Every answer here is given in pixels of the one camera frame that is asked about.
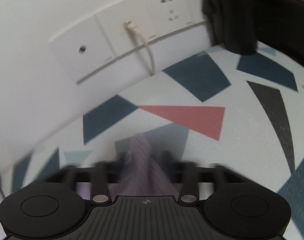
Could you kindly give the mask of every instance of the red object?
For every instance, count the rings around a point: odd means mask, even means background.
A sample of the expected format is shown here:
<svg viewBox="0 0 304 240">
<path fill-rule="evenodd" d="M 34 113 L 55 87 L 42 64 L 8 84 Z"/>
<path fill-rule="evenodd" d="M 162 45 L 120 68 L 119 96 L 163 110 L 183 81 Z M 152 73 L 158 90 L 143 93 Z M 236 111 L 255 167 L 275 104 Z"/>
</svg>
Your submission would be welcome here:
<svg viewBox="0 0 304 240">
<path fill-rule="evenodd" d="M 219 140 L 224 107 L 216 106 L 139 106 L 191 130 Z"/>
</svg>

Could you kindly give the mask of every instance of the white wall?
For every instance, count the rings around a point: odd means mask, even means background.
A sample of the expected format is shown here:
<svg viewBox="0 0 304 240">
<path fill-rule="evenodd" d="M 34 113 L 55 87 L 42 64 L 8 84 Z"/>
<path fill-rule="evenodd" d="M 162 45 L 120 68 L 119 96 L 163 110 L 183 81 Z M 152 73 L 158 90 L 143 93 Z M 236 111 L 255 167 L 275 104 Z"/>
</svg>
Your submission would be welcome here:
<svg viewBox="0 0 304 240">
<path fill-rule="evenodd" d="M 48 40 L 121 0 L 0 0 L 0 170 L 72 119 L 148 76 L 136 52 L 76 85 Z M 152 45 L 157 69 L 210 46 L 204 25 Z"/>
</svg>

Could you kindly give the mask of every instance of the white cable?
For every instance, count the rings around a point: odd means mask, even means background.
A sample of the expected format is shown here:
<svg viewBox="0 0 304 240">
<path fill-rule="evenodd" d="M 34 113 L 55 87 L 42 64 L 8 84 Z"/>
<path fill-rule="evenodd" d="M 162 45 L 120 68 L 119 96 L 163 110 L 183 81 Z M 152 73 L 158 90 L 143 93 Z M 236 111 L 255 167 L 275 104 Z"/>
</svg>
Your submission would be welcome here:
<svg viewBox="0 0 304 240">
<path fill-rule="evenodd" d="M 139 39 L 143 42 L 144 47 L 147 49 L 147 52 L 148 52 L 148 55 L 149 55 L 150 61 L 151 61 L 151 69 L 149 70 L 150 74 L 151 74 L 151 76 L 155 75 L 154 57 L 153 57 L 153 54 L 152 54 L 152 51 L 150 49 L 150 46 L 149 46 L 148 42 L 146 41 L 146 39 L 140 33 L 139 27 L 131 21 L 127 21 L 123 25 L 125 26 L 125 28 L 127 28 L 127 30 L 129 30 L 130 32 L 133 32 L 135 35 L 137 35 L 139 37 Z"/>
</svg>

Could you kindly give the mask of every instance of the patterned tablecloth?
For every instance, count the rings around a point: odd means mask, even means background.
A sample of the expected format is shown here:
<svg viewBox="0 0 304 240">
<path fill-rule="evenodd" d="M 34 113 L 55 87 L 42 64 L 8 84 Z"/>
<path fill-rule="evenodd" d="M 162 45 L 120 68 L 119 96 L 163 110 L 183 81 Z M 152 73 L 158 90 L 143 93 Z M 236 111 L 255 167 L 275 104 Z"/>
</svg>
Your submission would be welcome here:
<svg viewBox="0 0 304 240">
<path fill-rule="evenodd" d="M 0 176 L 0 198 L 67 163 L 112 160 L 142 132 L 153 152 L 222 163 L 290 203 L 288 240 L 304 239 L 304 68 L 260 43 L 215 46 L 112 97 L 37 145 Z M 212 192 L 200 187 L 201 198 Z"/>
</svg>

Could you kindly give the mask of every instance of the socket hole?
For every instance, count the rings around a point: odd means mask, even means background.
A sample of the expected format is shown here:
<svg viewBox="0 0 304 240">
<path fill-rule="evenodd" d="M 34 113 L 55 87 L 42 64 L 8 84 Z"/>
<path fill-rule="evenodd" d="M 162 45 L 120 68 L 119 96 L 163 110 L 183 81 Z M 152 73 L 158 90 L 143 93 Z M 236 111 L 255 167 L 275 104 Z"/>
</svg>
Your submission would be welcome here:
<svg viewBox="0 0 304 240">
<path fill-rule="evenodd" d="M 83 54 L 84 52 L 86 51 L 86 46 L 85 45 L 82 45 L 79 49 L 79 53 L 80 54 Z"/>
</svg>

